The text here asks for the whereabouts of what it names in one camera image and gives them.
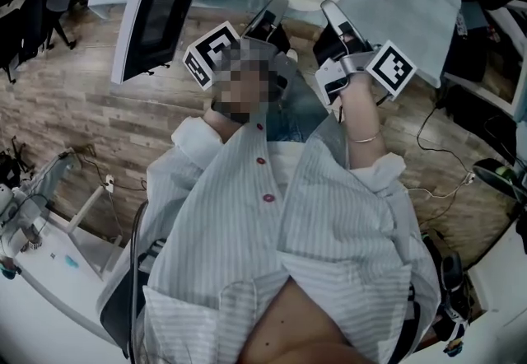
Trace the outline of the person's bare chest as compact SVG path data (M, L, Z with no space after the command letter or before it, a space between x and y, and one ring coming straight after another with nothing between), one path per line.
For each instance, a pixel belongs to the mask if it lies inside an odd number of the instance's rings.
M290 278L245 341L236 364L377 364Z

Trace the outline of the black round dish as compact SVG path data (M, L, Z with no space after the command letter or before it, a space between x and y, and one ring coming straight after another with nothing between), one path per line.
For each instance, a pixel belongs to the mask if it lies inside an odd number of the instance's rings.
M527 189L516 173L498 160L488 158L473 165L473 173L485 184L521 203L527 203Z

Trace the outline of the blue jeans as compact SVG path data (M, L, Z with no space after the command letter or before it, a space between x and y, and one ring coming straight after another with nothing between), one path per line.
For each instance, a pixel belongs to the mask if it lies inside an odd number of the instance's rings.
M297 71L285 93L268 106L268 142L306 142L329 112L304 76Z

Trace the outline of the person's left forearm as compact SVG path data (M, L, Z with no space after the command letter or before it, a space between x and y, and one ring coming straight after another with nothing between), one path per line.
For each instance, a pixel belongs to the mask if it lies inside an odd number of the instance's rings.
M218 134L223 143L226 143L244 126L244 124L233 119L230 114L215 111L212 108L205 112L203 121Z

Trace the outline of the striped white shirt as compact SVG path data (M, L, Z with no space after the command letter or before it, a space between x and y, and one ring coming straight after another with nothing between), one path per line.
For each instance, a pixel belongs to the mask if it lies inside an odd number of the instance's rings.
M186 119L147 171L137 246L165 245L142 288L129 364L236 364L288 279L360 354L389 364L411 353L436 316L436 269L388 153L352 169L344 122L329 113L310 135L283 197L268 155L266 116L226 143Z

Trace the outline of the grey office chair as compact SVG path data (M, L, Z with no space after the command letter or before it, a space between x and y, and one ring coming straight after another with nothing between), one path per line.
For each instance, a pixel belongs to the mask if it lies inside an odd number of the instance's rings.
M53 32L55 31L62 39L65 45L73 50L77 46L76 40L69 40L60 24L60 17L67 12L72 5L73 0L47 0L46 1L46 18L47 18L47 39L45 49L51 50L54 44L51 43Z

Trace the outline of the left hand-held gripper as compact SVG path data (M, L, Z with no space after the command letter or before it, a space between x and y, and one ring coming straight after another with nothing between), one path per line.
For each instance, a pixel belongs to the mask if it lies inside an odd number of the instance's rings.
M297 73L280 25L287 9L288 0L271 0L263 19L241 33L225 21L192 42L183 63L200 88L222 104L267 104L284 96Z

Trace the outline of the black office chair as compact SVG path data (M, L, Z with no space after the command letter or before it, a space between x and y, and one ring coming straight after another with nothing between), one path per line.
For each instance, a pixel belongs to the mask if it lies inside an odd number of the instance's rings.
M0 69L11 84L12 61L23 63L38 53L44 43L44 10L46 0L25 0L20 8L0 17Z

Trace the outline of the white desk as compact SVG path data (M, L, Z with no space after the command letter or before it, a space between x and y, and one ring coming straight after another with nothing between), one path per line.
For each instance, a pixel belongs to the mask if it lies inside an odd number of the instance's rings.
M122 248L123 237L106 241L79 227L91 208L110 193L102 186L67 220L48 208L35 221L42 245L15 257L22 277L50 304L98 338L115 344L100 323L96 302ZM69 255L79 268L65 263Z
M527 2L513 0L495 10L463 3L443 80L520 120L527 109Z

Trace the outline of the white undershirt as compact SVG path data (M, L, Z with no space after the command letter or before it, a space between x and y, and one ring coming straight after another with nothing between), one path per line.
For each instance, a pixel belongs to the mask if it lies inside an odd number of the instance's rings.
M268 155L281 195L284 197L304 151L302 142L268 142Z

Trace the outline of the person's right forearm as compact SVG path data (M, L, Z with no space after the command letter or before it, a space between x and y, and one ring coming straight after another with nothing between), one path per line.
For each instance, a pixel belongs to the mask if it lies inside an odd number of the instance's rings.
M387 154L387 148L372 93L372 77L366 73L352 75L339 97L343 107L350 167L361 169L373 166Z

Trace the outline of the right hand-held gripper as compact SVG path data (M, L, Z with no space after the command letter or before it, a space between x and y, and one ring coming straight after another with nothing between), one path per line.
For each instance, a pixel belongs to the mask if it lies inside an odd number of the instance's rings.
M366 40L336 2L321 3L329 26L313 47L319 69L315 72L324 103L331 105L350 79L368 74L396 98L417 71L413 62L391 41L372 45Z

